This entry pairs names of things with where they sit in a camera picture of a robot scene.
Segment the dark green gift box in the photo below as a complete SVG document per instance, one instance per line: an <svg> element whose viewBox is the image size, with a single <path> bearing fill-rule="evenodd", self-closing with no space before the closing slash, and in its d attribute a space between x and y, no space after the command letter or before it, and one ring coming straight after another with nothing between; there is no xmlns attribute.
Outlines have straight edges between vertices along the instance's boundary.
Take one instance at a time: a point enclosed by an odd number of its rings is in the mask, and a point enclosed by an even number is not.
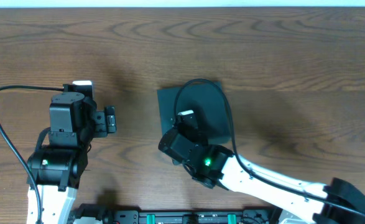
<svg viewBox="0 0 365 224"><path fill-rule="evenodd" d="M162 134L175 123L173 104L179 87L157 91ZM192 110L198 129L208 137L210 144L225 144L231 139L224 99L210 84L194 84L184 88L178 98L177 112Z"/></svg>

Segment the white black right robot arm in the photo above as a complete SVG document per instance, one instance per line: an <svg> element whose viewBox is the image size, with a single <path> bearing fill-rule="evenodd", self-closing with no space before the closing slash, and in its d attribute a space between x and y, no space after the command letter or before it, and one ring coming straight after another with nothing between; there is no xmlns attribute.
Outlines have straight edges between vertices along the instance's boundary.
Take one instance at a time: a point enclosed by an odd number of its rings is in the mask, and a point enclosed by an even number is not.
<svg viewBox="0 0 365 224"><path fill-rule="evenodd" d="M235 149L209 144L195 131L167 131L159 150L182 165L205 187L215 186L259 198L305 223L365 223L365 195L349 182L308 182L274 172L240 156Z"/></svg>

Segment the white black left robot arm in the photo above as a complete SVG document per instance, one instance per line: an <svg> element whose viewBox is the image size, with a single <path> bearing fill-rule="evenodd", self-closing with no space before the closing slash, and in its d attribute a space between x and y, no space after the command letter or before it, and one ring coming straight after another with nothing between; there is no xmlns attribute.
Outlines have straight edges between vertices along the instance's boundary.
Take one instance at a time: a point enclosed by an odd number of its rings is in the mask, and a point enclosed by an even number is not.
<svg viewBox="0 0 365 224"><path fill-rule="evenodd" d="M114 106L50 106L50 127L37 141L28 166L39 190L41 223L66 223L94 138L116 132Z"/></svg>

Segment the black aluminium mounting rail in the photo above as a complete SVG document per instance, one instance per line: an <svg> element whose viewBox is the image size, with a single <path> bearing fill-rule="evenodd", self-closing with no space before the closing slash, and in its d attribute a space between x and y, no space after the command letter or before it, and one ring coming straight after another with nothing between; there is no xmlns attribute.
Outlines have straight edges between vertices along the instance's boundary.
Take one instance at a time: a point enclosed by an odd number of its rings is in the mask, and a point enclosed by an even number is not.
<svg viewBox="0 0 365 224"><path fill-rule="evenodd" d="M70 212L72 224L270 224L278 223L282 210L251 207L244 210L114 210L102 205L80 205Z"/></svg>

